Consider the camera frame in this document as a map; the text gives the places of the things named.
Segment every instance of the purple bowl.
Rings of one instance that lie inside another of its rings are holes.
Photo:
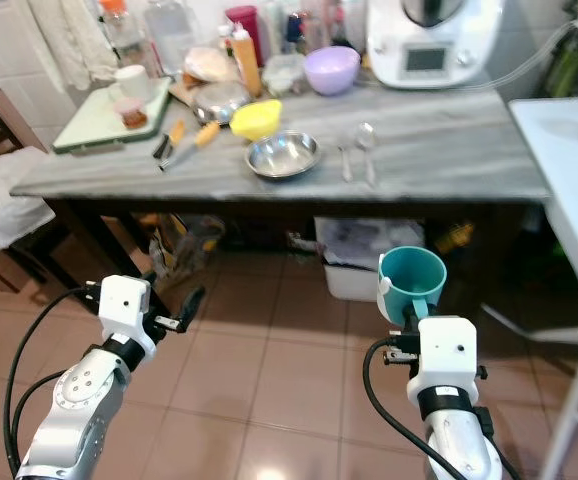
[[[321,48],[307,55],[304,67],[316,92],[337,95],[353,85],[360,69],[360,55],[349,47]]]

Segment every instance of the gray countertop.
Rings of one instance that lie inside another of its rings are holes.
[[[548,187],[504,103],[494,90],[403,92],[355,87],[338,97],[306,94],[283,99],[282,129],[316,138],[320,164],[299,177],[268,181],[244,163],[246,142],[223,129],[216,140],[172,168],[159,171],[151,152],[159,137],[107,153],[52,155],[12,190],[47,199],[158,199],[322,201],[522,201],[540,202]],[[187,132],[199,126],[190,110],[171,100],[166,132],[183,118]],[[378,146],[372,158],[378,185],[364,181],[362,152],[349,151],[354,181],[342,179],[336,146],[351,143],[360,122],[371,123]]]

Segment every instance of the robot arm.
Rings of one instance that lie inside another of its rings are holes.
[[[105,341],[90,348],[56,383],[49,414],[34,435],[16,479],[93,476],[131,372],[153,358],[167,330],[186,331],[204,294],[204,289],[196,290],[185,301],[182,318],[170,319],[149,309],[150,288],[147,281],[129,277],[103,280],[99,317]]]
[[[385,364],[410,364],[409,401],[420,409],[427,444],[468,480],[500,480],[500,457],[483,434],[475,378],[476,329],[465,318],[428,317],[417,332],[393,332]],[[454,478],[428,458],[427,478]]]

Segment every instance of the metal bowl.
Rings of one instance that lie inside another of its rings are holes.
[[[242,83],[211,83],[196,93],[193,113],[203,125],[213,121],[227,125],[233,113],[251,101],[251,95]]]
[[[321,156],[318,143],[306,133],[280,132],[249,145],[245,162],[262,177],[286,178],[306,172]]]

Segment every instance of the metal spoon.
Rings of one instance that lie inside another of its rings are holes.
[[[367,122],[361,123],[356,129],[356,146],[362,150],[365,154],[365,168],[367,175],[367,183],[369,186],[374,187],[376,185],[376,171],[373,168],[373,162],[371,161],[371,149],[376,146],[376,134],[371,125]]]
[[[342,178],[344,178],[345,182],[349,183],[353,180],[353,175],[351,174],[351,167],[349,166],[349,157],[347,157],[347,147],[340,143],[338,150],[340,150],[340,158],[342,159]]]

